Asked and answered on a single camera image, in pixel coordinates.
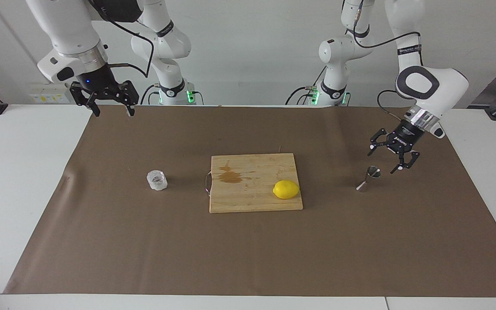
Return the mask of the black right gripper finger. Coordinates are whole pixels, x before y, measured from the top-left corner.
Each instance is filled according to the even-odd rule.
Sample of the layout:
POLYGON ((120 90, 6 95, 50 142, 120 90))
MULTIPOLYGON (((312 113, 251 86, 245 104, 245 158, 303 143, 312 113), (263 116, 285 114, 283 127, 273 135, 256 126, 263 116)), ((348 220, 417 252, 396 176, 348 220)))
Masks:
POLYGON ((135 114, 135 106, 139 102, 139 94, 134 87, 132 81, 124 81, 118 83, 112 88, 113 100, 124 105, 129 117, 135 114))
POLYGON ((98 100, 98 92, 85 90, 79 82, 72 82, 69 90, 77 106, 84 106, 89 109, 95 117, 100 116, 100 109, 95 102, 98 100))

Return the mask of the steel double jigger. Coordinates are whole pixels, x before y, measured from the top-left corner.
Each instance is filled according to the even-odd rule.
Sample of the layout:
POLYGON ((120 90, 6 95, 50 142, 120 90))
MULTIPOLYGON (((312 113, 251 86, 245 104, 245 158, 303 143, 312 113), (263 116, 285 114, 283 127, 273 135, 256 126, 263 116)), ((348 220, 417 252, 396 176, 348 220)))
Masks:
POLYGON ((370 183, 381 177, 381 169, 377 166, 369 166, 366 169, 364 180, 356 187, 357 192, 366 192, 370 183))

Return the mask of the yellow lemon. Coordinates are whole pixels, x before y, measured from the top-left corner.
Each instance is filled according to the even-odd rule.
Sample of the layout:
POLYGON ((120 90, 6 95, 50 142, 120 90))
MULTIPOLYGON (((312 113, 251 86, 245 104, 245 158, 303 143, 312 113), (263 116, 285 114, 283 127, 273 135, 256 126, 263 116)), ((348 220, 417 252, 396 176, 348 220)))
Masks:
POLYGON ((290 199, 300 192, 299 185, 294 181, 283 179, 274 184, 273 194, 280 199, 290 199))

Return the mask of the wooden cutting board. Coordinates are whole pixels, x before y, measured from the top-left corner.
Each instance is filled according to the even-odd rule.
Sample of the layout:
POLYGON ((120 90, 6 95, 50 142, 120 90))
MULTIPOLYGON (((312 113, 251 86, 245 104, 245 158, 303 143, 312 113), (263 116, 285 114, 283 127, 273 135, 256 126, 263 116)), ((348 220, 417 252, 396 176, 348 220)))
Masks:
POLYGON ((274 185, 282 180, 299 185, 293 153, 213 155, 208 173, 211 214, 303 210, 301 193, 278 198, 274 185))

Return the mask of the brown paper table mat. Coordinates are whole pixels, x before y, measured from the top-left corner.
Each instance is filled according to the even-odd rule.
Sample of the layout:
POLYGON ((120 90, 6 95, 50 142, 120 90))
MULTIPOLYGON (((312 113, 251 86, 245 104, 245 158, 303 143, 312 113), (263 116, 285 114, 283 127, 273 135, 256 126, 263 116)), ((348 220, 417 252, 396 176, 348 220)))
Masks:
POLYGON ((116 105, 91 117, 6 294, 496 298, 496 222, 449 139, 412 169, 379 108, 116 105), (209 213, 213 155, 293 153, 303 210, 209 213), (356 187, 369 166, 381 177, 356 187), (149 187, 164 172, 168 187, 149 187))

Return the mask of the white wall socket strip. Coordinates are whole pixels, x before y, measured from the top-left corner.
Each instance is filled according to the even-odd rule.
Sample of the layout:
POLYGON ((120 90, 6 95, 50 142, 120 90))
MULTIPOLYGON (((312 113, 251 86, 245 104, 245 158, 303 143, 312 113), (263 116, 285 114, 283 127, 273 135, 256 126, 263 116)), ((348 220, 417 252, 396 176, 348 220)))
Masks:
POLYGON ((67 83, 31 83, 29 96, 35 104, 73 104, 67 83))

